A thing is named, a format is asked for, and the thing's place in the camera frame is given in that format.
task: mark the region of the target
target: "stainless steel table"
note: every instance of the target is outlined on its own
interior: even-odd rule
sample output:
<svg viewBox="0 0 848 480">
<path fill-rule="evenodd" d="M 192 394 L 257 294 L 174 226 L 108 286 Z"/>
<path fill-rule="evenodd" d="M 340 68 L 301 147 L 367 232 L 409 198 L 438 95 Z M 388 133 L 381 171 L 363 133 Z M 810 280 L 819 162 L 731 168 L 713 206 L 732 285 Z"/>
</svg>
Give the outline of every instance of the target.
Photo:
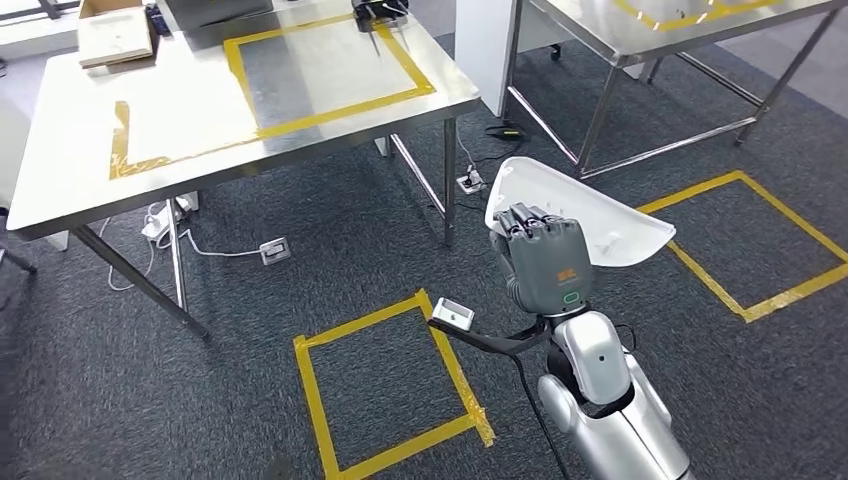
<svg viewBox="0 0 848 480">
<path fill-rule="evenodd" d="M 577 165 L 580 178 L 600 175 L 741 128 L 742 131 L 736 140 L 736 145 L 740 145 L 807 58 L 833 22 L 839 9 L 848 5 L 848 0 L 682 0 L 675 2 L 665 0 L 517 0 L 516 18 L 521 18 L 522 7 L 527 7 L 524 5 L 525 2 L 530 2 L 535 8 L 546 12 L 554 21 L 610 64 L 603 93 L 580 153 L 575 154 L 512 84 L 520 22 L 516 22 L 508 47 L 511 49 L 511 55 L 507 65 L 507 92 L 527 110 L 557 147 Z M 763 100 L 685 53 L 692 48 L 823 12 L 829 13 Z M 754 104 L 756 111 L 749 117 L 710 131 L 603 167 L 589 169 L 592 147 L 598 138 L 616 83 L 624 75 L 622 69 L 656 60 L 648 76 L 648 82 L 651 82 L 660 66 L 660 61 L 667 55 L 677 55 L 744 100 Z"/>
<path fill-rule="evenodd" d="M 348 0 L 301 0 L 176 33 L 161 39 L 155 60 L 84 71 L 75 54 L 55 57 L 45 70 L 7 228 L 27 239 L 70 230 L 207 337 L 187 311 L 179 242 L 171 242 L 175 302 L 87 224 L 390 138 L 444 218 L 450 244 L 455 118 L 477 103 L 477 89 L 414 18 L 360 33 Z M 436 121 L 444 122 L 443 200 L 398 136 Z"/>
</svg>

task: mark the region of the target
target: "power strip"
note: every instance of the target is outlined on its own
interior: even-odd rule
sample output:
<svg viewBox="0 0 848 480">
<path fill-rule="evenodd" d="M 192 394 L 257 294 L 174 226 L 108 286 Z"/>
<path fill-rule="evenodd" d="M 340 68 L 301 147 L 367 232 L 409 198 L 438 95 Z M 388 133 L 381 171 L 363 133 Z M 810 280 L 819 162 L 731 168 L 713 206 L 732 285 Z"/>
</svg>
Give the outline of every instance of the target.
<svg viewBox="0 0 848 480">
<path fill-rule="evenodd" d="M 177 197 L 177 203 L 179 203 L 183 212 L 186 214 L 191 211 L 191 204 L 188 200 Z M 183 213 L 177 212 L 177 223 L 183 219 Z M 164 237 L 171 228 L 171 211 L 168 209 L 168 205 L 165 204 L 162 207 L 162 210 L 159 210 L 159 213 L 155 215 L 151 215 L 147 218 L 147 221 L 144 223 L 144 228 L 141 229 L 141 234 L 147 238 L 148 241 L 152 243 L 158 244 L 162 237 Z"/>
</svg>

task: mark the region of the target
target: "electrical outlet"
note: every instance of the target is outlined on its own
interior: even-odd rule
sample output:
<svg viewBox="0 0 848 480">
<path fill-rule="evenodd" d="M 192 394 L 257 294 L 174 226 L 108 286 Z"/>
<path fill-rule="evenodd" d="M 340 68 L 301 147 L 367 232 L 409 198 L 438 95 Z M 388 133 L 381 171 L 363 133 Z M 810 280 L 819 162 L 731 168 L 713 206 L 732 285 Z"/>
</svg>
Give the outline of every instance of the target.
<svg viewBox="0 0 848 480">
<path fill-rule="evenodd" d="M 486 186 L 483 177 L 471 165 L 468 166 L 468 174 L 457 178 L 456 183 L 466 195 L 477 193 Z"/>
<path fill-rule="evenodd" d="M 271 265 L 280 260 L 285 260 L 291 257 L 289 242 L 286 241 L 286 237 L 280 237 L 276 240 L 263 243 L 259 245 L 259 254 L 262 255 L 262 263 L 264 265 Z"/>
</svg>

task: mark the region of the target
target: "small white box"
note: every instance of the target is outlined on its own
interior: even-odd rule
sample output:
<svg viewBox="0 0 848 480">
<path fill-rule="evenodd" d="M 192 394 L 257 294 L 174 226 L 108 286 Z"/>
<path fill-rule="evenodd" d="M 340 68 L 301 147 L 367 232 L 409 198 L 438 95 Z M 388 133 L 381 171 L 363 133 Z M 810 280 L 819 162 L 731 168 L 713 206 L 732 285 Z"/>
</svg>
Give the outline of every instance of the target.
<svg viewBox="0 0 848 480">
<path fill-rule="evenodd" d="M 474 320 L 474 310 L 442 297 L 433 308 L 433 318 L 467 332 Z"/>
</svg>

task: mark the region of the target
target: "cardboard box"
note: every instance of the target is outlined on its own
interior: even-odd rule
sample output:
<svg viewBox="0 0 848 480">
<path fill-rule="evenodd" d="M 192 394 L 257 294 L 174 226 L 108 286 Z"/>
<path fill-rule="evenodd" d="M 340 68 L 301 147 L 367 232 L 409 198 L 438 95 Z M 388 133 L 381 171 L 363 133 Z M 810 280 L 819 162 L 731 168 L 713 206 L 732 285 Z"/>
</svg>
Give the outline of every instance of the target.
<svg viewBox="0 0 848 480">
<path fill-rule="evenodd" d="M 84 0 L 77 39 L 83 68 L 153 55 L 147 13 L 141 0 Z"/>
</svg>

